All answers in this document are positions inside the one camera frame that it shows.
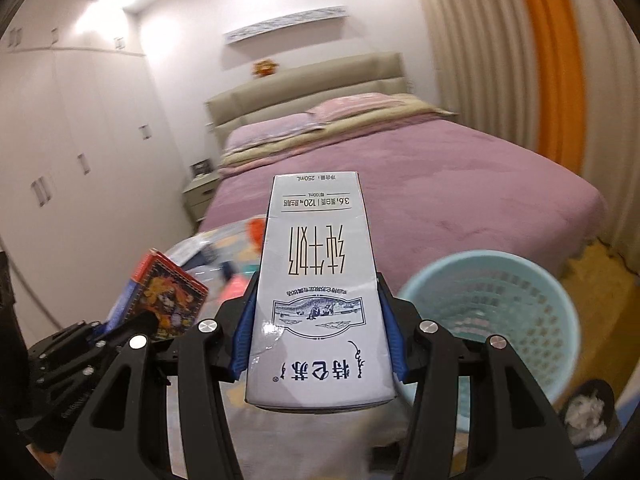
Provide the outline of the blue red small box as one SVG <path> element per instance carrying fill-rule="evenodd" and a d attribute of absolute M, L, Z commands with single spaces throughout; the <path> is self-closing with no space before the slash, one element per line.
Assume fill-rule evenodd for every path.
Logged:
<path fill-rule="evenodd" d="M 105 322 L 111 332 L 144 312 L 157 318 L 155 340 L 181 336 L 191 328 L 208 296 L 208 288 L 156 249 L 131 275 Z"/>

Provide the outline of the white milk carton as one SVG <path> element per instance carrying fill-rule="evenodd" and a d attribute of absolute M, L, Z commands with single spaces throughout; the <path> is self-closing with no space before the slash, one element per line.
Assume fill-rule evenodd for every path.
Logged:
<path fill-rule="evenodd" d="M 322 413 L 394 396 L 358 174 L 280 174 L 262 245 L 247 403 Z"/>
<path fill-rule="evenodd" d="M 165 256 L 177 266 L 204 266 L 213 263 L 220 255 L 213 231 L 198 233 L 182 240 L 165 252 Z"/>

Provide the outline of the black bin with tissue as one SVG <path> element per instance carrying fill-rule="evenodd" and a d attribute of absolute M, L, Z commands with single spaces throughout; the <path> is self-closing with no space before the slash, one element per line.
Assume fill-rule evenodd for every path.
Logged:
<path fill-rule="evenodd" d="M 588 380 L 565 402 L 560 419 L 574 448 L 603 441 L 617 427 L 612 387 L 603 379 Z"/>

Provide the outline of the light blue plastic basket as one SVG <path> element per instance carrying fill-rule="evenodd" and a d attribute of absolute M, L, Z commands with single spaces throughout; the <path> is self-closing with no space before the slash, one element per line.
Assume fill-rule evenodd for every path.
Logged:
<path fill-rule="evenodd" d="M 458 252 L 414 274 L 399 297 L 456 337 L 506 338 L 550 403 L 574 375 L 582 338 L 576 308 L 552 274 L 525 258 Z"/>

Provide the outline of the pink packet in plastic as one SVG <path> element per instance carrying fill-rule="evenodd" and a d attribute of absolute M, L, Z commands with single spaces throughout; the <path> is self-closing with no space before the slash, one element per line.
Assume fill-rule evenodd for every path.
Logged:
<path fill-rule="evenodd" d="M 227 284 L 225 284 L 221 289 L 218 302 L 223 304 L 226 301 L 242 297 L 245 294 L 252 277 L 252 274 L 233 274 Z"/>

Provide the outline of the white wardrobe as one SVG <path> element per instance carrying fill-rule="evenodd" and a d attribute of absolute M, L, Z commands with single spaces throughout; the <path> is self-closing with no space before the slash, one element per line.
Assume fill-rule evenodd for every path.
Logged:
<path fill-rule="evenodd" d="M 190 234 L 185 180 L 134 18 L 25 0 L 1 39 L 1 245 L 28 342 L 102 320 Z"/>

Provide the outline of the grey bedside table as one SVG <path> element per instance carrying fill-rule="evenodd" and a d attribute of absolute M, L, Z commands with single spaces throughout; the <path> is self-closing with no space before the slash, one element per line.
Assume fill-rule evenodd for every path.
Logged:
<path fill-rule="evenodd" d="M 195 224 L 205 218 L 209 204 L 212 202 L 220 185 L 221 178 L 217 171 L 199 174 L 183 189 L 183 206 Z"/>

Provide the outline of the orange plastic bag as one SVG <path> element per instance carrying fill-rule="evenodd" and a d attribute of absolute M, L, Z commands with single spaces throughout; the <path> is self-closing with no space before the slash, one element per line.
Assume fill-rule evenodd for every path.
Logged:
<path fill-rule="evenodd" d="M 266 219 L 264 217 L 250 218 L 246 222 L 247 236 L 257 250 L 262 250 L 266 232 Z"/>

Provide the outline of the purple bed cover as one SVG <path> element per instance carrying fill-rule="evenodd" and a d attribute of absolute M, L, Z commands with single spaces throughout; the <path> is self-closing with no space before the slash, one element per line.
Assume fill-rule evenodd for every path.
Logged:
<path fill-rule="evenodd" d="M 393 290 L 429 263 L 472 249 L 510 252 L 558 273 L 606 216 L 602 194 L 574 172 L 506 140 L 433 119 L 226 177 L 200 228 L 265 214 L 277 174 L 325 171 L 360 177 L 376 267 Z"/>

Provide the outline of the purple left pillow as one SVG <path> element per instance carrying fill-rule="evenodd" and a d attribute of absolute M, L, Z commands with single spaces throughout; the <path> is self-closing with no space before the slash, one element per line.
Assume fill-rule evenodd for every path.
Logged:
<path fill-rule="evenodd" d="M 255 122 L 233 130 L 224 144 L 224 151 L 226 153 L 242 151 L 267 141 L 281 140 L 322 127 L 322 123 L 318 122 L 314 114 L 309 113 L 298 113 L 264 122 Z"/>

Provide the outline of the orange curtain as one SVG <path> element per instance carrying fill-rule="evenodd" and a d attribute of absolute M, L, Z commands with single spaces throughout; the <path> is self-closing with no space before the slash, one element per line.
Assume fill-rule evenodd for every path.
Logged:
<path fill-rule="evenodd" d="M 538 153 L 578 174 L 587 131 L 586 76 L 570 0 L 524 0 L 537 59 Z"/>

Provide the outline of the folded beige quilt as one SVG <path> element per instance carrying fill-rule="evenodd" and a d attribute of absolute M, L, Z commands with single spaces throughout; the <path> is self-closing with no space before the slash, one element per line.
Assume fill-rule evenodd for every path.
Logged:
<path fill-rule="evenodd" d="M 453 115 L 449 110 L 424 102 L 413 94 L 398 93 L 392 96 L 403 100 L 404 105 L 374 110 L 335 122 L 322 122 L 321 129 L 288 136 L 281 140 L 267 141 L 246 150 L 232 153 L 224 151 L 219 162 L 219 170 L 225 176 L 233 176 L 315 148 L 356 138 L 356 136 L 367 136 L 371 133 L 394 130 Z"/>

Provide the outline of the beige padded headboard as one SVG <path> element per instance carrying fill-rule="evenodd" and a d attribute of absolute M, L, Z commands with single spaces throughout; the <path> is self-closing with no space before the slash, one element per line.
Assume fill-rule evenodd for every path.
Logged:
<path fill-rule="evenodd" d="M 407 93 L 408 79 L 398 52 L 368 53 L 289 68 L 240 84 L 206 102 L 209 133 L 221 151 L 237 128 L 306 112 L 353 94 Z"/>

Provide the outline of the orange plush toy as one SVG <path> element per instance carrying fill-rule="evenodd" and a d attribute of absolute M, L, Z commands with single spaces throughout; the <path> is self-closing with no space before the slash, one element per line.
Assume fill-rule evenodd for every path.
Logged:
<path fill-rule="evenodd" d="M 265 58 L 264 60 L 257 61 L 253 64 L 252 74 L 255 78 L 264 78 L 273 75 L 279 67 L 277 62 Z"/>

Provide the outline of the pink right pillow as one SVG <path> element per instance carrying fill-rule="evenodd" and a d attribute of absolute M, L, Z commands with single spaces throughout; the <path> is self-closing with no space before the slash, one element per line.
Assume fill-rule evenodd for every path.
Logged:
<path fill-rule="evenodd" d="M 378 92 L 340 96 L 330 99 L 308 110 L 317 122 L 336 120 L 361 115 L 374 110 L 385 110 L 404 105 L 404 101 Z"/>

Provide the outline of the beige curtain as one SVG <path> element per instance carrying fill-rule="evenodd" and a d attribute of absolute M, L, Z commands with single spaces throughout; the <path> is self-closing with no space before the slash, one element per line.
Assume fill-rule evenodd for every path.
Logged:
<path fill-rule="evenodd" d="M 603 195 L 602 242 L 639 266 L 639 0 L 570 0 L 586 76 L 580 176 Z M 538 152 L 533 27 L 524 0 L 420 0 L 440 95 L 472 128 Z"/>

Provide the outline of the small dark photo frame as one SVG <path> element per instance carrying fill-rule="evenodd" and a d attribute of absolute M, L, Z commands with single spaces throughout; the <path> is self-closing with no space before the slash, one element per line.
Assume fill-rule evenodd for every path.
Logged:
<path fill-rule="evenodd" d="M 206 158 L 200 160 L 199 162 L 194 162 L 194 164 L 190 166 L 190 169 L 192 172 L 192 176 L 194 178 L 197 178 L 199 176 L 204 176 L 204 174 L 210 174 L 211 172 L 213 172 L 214 166 L 212 160 L 210 158 Z"/>

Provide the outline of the white decorative wall shelf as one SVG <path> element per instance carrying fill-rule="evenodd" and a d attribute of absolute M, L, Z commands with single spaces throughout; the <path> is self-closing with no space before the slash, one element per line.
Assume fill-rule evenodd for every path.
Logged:
<path fill-rule="evenodd" d="M 224 33 L 224 43 L 227 46 L 237 44 L 250 38 L 270 34 L 277 30 L 294 26 L 319 23 L 331 20 L 341 20 L 348 17 L 346 6 L 324 6 L 323 8 L 310 9 L 292 14 L 276 16 L 269 20 L 245 25 L 231 32 Z"/>

